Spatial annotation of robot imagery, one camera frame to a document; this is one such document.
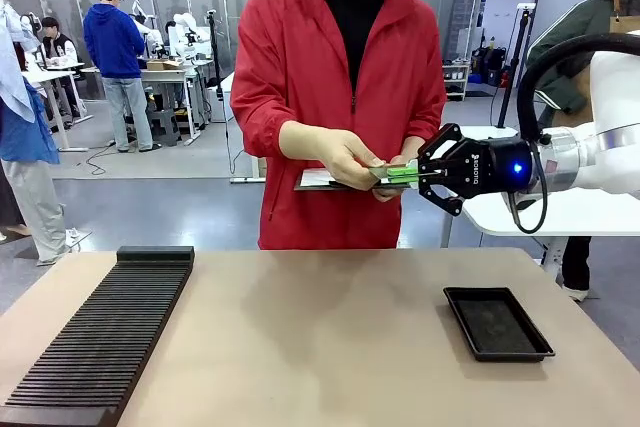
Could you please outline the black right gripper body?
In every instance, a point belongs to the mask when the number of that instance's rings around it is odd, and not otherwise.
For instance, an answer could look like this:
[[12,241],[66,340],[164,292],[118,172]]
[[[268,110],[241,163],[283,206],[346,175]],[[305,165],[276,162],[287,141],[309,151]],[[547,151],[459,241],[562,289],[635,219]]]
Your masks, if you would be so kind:
[[529,145],[519,137],[464,138],[448,150],[448,189],[463,198],[525,190],[533,171]]

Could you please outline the person's right hand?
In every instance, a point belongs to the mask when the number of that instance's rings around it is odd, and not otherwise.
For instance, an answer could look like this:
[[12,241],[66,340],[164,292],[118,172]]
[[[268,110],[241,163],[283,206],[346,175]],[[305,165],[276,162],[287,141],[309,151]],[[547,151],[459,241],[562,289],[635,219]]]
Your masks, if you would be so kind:
[[335,181],[360,191],[378,182],[370,169],[384,165],[356,134],[346,130],[316,127],[312,153]]

